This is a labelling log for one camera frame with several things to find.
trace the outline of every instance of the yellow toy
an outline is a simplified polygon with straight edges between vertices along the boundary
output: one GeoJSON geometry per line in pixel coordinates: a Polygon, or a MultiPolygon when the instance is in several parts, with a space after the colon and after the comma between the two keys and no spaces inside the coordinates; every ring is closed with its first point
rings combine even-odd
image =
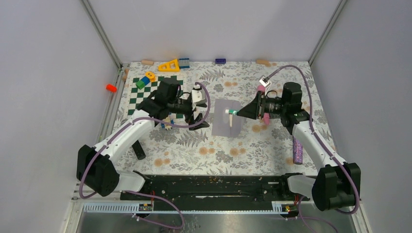
{"type": "Polygon", "coordinates": [[[151,71],[147,71],[144,76],[148,77],[150,82],[155,82],[156,81],[156,75],[151,72],[151,71]]]}
{"type": "Polygon", "coordinates": [[[162,72],[178,72],[180,71],[179,62],[177,61],[177,59],[174,59],[172,61],[166,62],[165,64],[159,65],[158,69],[162,72]]]}

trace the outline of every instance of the yellow triangle toy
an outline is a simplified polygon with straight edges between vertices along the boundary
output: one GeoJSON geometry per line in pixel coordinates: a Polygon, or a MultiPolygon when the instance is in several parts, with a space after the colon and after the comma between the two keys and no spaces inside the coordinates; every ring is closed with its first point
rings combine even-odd
{"type": "Polygon", "coordinates": [[[177,59],[159,65],[159,71],[162,72],[178,72],[180,71],[177,59]]]}

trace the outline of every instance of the green block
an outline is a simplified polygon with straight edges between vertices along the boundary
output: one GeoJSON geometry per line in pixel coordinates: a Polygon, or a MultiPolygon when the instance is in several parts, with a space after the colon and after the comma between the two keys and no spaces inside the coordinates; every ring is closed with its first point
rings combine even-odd
{"type": "Polygon", "coordinates": [[[136,86],[141,90],[142,88],[144,88],[145,84],[142,80],[140,80],[139,82],[136,83],[136,86]]]}

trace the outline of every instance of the chess board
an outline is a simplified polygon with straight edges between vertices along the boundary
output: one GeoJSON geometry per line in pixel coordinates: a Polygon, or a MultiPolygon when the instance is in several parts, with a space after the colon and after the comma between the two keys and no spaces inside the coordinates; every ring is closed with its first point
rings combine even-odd
{"type": "MultiPolygon", "coordinates": [[[[155,73],[156,75],[156,81],[147,84],[144,88],[140,89],[136,86],[136,83],[144,77],[144,74],[142,74],[140,77],[127,77],[128,82],[129,82],[129,92],[127,94],[127,99],[128,99],[128,108],[125,109],[124,115],[125,117],[129,117],[133,114],[137,106],[145,100],[152,91],[157,90],[158,85],[160,84],[160,81],[162,81],[164,78],[172,78],[176,79],[180,86],[181,90],[185,89],[185,83],[183,82],[183,75],[177,74],[177,75],[165,75],[164,73],[155,73]]],[[[173,119],[176,122],[184,121],[184,116],[183,114],[170,114],[170,119],[173,119]]]]}

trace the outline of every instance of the table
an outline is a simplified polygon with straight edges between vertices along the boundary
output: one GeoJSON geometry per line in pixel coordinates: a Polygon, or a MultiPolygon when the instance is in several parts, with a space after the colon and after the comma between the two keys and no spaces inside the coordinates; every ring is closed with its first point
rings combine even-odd
{"type": "MultiPolygon", "coordinates": [[[[161,63],[156,62],[154,66],[144,66],[140,62],[131,63],[114,130],[127,119],[125,111],[128,110],[129,104],[129,80],[143,77],[146,71],[152,71],[156,75],[167,75],[167,72],[157,71],[159,64],[161,63]]],[[[334,148],[308,62],[271,64],[271,67],[266,67],[255,62],[228,62],[224,65],[213,62],[190,62],[190,68],[180,71],[185,77],[184,91],[190,91],[196,81],[206,86],[211,98],[210,114],[206,119],[210,127],[197,131],[179,128],[166,131],[158,125],[139,139],[147,157],[138,161],[130,148],[119,159],[116,169],[159,175],[282,175],[288,172],[317,175],[316,168],[306,152],[302,165],[293,164],[292,136],[281,125],[279,119],[271,119],[268,126],[260,120],[247,119],[236,138],[211,135],[216,99],[238,100],[245,106],[255,97],[261,75],[269,75],[280,66],[293,64],[300,67],[308,78],[314,122],[320,134],[334,148]]],[[[297,70],[284,69],[272,77],[271,81],[271,89],[276,90],[279,96],[285,82],[301,84],[303,108],[309,112],[309,98],[297,70]]]]}

